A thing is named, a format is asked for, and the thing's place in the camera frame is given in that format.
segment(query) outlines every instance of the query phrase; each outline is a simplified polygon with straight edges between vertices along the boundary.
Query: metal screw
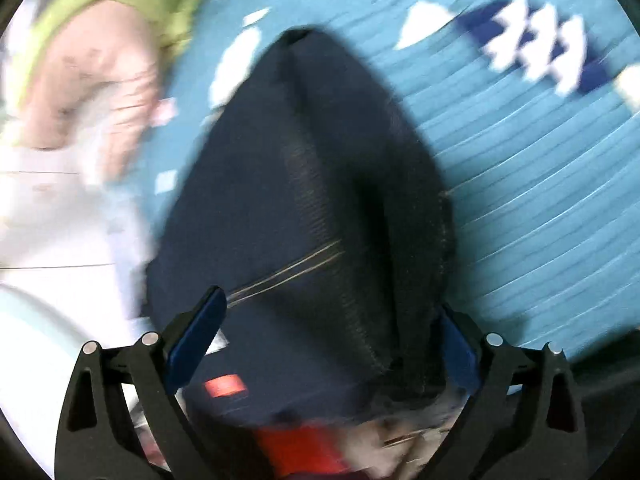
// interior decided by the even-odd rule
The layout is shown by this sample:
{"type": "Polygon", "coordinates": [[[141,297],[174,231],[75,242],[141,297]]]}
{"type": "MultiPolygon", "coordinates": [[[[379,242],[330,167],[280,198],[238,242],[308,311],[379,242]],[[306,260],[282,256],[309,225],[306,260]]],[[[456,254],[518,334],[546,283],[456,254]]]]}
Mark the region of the metal screw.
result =
{"type": "Polygon", "coordinates": [[[562,353],[562,347],[560,346],[560,343],[557,343],[555,341],[547,343],[546,347],[549,348],[552,354],[558,355],[562,353]]]}
{"type": "Polygon", "coordinates": [[[94,353],[97,349],[98,349],[98,345],[95,341],[89,341],[88,343],[84,343],[84,346],[82,347],[82,351],[87,355],[94,353]]]}
{"type": "Polygon", "coordinates": [[[485,339],[491,346],[500,346],[502,343],[504,343],[504,339],[502,339],[500,334],[496,334],[494,332],[487,334],[485,339]]]}
{"type": "Polygon", "coordinates": [[[144,346],[152,346],[155,345],[160,339],[160,336],[156,332],[147,332],[142,336],[142,344],[144,346]]]}

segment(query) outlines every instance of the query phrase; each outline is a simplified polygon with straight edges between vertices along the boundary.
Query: pillow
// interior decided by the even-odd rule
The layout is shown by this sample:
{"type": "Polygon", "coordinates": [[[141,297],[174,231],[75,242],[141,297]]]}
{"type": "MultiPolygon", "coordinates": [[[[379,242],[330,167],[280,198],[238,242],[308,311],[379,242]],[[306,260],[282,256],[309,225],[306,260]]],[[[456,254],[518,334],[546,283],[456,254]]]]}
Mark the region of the pillow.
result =
{"type": "Polygon", "coordinates": [[[116,83],[116,91],[101,160],[105,175],[114,178],[126,166],[156,103],[159,49],[136,9],[100,0],[74,16],[44,53],[20,111],[23,145],[68,145],[76,110],[107,83],[116,83]]]}

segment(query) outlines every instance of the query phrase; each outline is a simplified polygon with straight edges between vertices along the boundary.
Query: bed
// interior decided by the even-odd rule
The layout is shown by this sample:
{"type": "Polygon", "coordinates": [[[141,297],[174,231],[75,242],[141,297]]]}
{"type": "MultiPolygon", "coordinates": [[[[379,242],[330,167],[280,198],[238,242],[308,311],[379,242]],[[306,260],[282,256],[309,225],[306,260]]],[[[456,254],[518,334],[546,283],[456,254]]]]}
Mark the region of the bed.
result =
{"type": "Polygon", "coordinates": [[[570,357],[640,326],[640,38],[617,0],[203,0],[128,181],[156,234],[229,96],[301,25],[342,38],[433,150],[454,309],[570,357]]]}

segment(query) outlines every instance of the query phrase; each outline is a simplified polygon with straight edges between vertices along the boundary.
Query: patterned bedding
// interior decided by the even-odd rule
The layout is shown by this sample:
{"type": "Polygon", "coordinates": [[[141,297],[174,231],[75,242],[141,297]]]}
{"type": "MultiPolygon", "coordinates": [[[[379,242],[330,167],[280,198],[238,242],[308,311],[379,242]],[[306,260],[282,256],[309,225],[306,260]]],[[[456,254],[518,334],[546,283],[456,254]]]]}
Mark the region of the patterned bedding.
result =
{"type": "Polygon", "coordinates": [[[252,62],[307,24],[369,63],[433,149],[453,308],[570,356],[640,325],[640,38],[616,0],[204,0],[131,177],[157,232],[252,62]]]}

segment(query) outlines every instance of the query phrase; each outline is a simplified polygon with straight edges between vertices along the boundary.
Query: white pattern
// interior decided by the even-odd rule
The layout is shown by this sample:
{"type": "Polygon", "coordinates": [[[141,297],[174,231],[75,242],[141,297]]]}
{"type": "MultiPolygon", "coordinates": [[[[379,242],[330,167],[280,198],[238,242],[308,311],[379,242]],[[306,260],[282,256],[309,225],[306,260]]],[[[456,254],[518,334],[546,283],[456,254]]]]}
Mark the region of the white pattern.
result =
{"type": "Polygon", "coordinates": [[[264,9],[256,10],[255,12],[246,15],[244,20],[242,20],[242,26],[248,27],[249,25],[253,25],[258,20],[263,19],[270,10],[271,7],[265,7],[264,9]]]}
{"type": "Polygon", "coordinates": [[[498,72],[515,63],[522,35],[527,30],[529,6],[527,0],[513,0],[494,16],[494,21],[504,27],[504,32],[487,43],[483,50],[493,56],[491,68],[498,72]]]}
{"type": "Polygon", "coordinates": [[[578,88],[584,60],[587,57],[587,40],[582,17],[574,16],[563,23],[558,36],[565,53],[552,61],[551,72],[558,82],[556,93],[566,96],[578,88]]]}
{"type": "Polygon", "coordinates": [[[248,77],[261,36],[259,28],[246,28],[224,51],[209,88],[210,108],[226,105],[242,81],[248,77]]]}
{"type": "Polygon", "coordinates": [[[640,64],[629,65],[620,72],[614,86],[631,111],[640,112],[640,64]]]}
{"type": "Polygon", "coordinates": [[[454,14],[439,4],[415,2],[409,8],[395,49],[401,50],[428,38],[454,18],[454,14]]]}
{"type": "Polygon", "coordinates": [[[525,69],[524,79],[539,81],[550,73],[558,83],[556,93],[567,96],[578,89],[587,57],[587,37],[581,16],[573,16],[558,30],[558,12],[550,4],[528,18],[527,0],[513,0],[494,16],[504,32],[489,41],[482,50],[492,56],[491,68],[507,70],[520,59],[525,69]],[[525,31],[534,33],[533,40],[520,47],[525,31]],[[559,41],[564,53],[552,60],[559,41]]]}
{"type": "Polygon", "coordinates": [[[535,32],[536,37],[520,49],[518,56],[525,67],[525,79],[536,82],[549,72],[558,30],[556,8],[546,4],[534,12],[529,19],[529,30],[535,32]]]}
{"type": "Polygon", "coordinates": [[[158,176],[156,176],[156,195],[174,190],[177,180],[177,170],[169,170],[158,173],[158,176]]]}

